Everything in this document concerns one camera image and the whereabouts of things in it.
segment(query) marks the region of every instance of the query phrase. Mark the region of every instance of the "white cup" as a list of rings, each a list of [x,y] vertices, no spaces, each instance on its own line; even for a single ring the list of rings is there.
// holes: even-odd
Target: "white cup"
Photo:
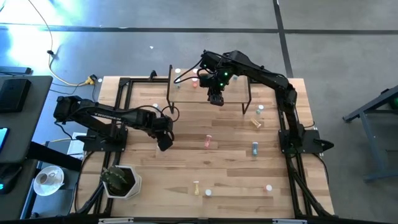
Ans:
[[[52,185],[55,182],[55,172],[50,173],[49,175],[47,174],[39,174],[36,177],[36,183],[40,185]]]

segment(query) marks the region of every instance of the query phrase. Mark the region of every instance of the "wooden tabletop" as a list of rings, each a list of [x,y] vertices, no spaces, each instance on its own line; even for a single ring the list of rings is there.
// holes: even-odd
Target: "wooden tabletop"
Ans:
[[[206,103],[207,102],[207,88],[200,88],[199,81],[197,81],[198,87],[192,87],[193,82],[187,80],[180,83],[179,88],[174,84],[174,80],[181,74],[187,71],[187,69],[180,69],[181,72],[176,73],[175,69],[171,71],[170,82],[170,93],[169,100],[174,103]],[[193,71],[188,72],[182,77],[195,77],[196,73]],[[224,103],[247,103],[249,101],[249,86],[248,78],[245,76],[238,77],[237,80],[231,79],[229,85],[225,86],[225,91],[223,92]]]
[[[114,106],[119,78],[104,77],[100,103]],[[289,81],[298,92],[300,121],[309,126],[312,115],[304,80],[293,78]],[[222,107],[209,103],[176,104],[181,115],[174,123],[174,144],[165,152],[156,149],[155,140],[146,133],[130,128],[120,164],[136,168],[142,177],[142,189],[129,200],[114,200],[112,216],[293,218],[286,163],[277,137],[275,94],[260,84],[252,84],[251,91],[252,103],[245,115],[242,115],[241,105],[236,104]],[[165,107],[166,92],[165,83],[135,83],[130,107],[153,103]],[[257,115],[255,110],[259,104],[264,105],[265,110]],[[262,124],[260,129],[250,122],[251,118]],[[207,134],[213,139],[206,150],[203,146]],[[259,143],[257,156],[252,156],[251,152],[254,141]],[[78,188],[78,208],[98,185],[103,157],[104,153],[96,152],[84,166]],[[309,189],[323,207],[333,213],[322,163],[310,154],[302,157]],[[196,180],[199,181],[199,196],[194,194]],[[263,190],[268,184],[273,187],[271,192]],[[206,189],[211,189],[211,197],[205,196]],[[300,208],[305,212],[301,190],[298,196]]]

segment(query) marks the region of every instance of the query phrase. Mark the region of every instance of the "white cap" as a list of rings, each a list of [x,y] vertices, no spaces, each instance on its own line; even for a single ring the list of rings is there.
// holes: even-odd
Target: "white cap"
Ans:
[[[267,189],[268,191],[271,191],[271,190],[272,190],[272,186],[268,184],[268,185],[266,186],[266,189]]]
[[[205,194],[206,194],[206,196],[210,196],[211,195],[211,190],[210,189],[206,189],[205,190]]]

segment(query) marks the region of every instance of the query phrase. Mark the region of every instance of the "potted plant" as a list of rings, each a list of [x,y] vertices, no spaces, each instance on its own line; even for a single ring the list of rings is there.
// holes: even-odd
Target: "potted plant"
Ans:
[[[108,198],[128,199],[141,191],[141,176],[129,166],[104,167],[101,180]]]

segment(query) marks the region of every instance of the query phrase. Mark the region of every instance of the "concrete floor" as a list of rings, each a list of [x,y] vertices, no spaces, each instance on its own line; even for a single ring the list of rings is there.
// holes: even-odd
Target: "concrete floor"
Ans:
[[[53,69],[75,83],[93,73],[99,77],[149,75],[156,70],[165,75],[169,64],[193,65],[203,49],[219,53],[238,49],[254,63],[286,73],[285,66],[289,67],[289,63],[285,64],[288,61],[286,57],[284,60],[281,49],[287,46],[293,76],[305,79],[321,136],[335,143],[335,148],[325,153],[325,162],[336,214],[344,218],[397,222],[398,179],[371,184],[362,181],[363,175],[374,169],[368,141],[359,120],[345,124],[341,119],[384,89],[397,85],[397,35],[286,34],[286,43],[281,42],[274,10],[277,1],[273,0],[32,2],[50,25],[78,26],[81,31],[53,32],[58,56]],[[313,33],[398,29],[398,1],[394,0],[279,0],[279,5],[285,29]],[[26,25],[43,24],[29,2],[8,0],[0,12],[0,22],[3,23],[0,24],[0,65],[29,66],[34,75],[50,75],[45,53],[50,46],[49,33]],[[25,25],[7,28],[4,23]],[[122,29],[114,28],[112,32],[101,32],[99,27],[186,29],[120,32]],[[208,29],[201,33],[189,28]],[[222,33],[216,28],[235,30]],[[72,91],[59,86],[52,88]],[[77,89],[76,94],[91,98],[92,91],[92,86],[86,86]],[[52,124],[58,95],[50,92],[47,98],[34,136],[37,142],[65,137]],[[67,124],[65,129],[69,133],[85,130],[78,124]],[[70,197],[54,203],[69,205]]]

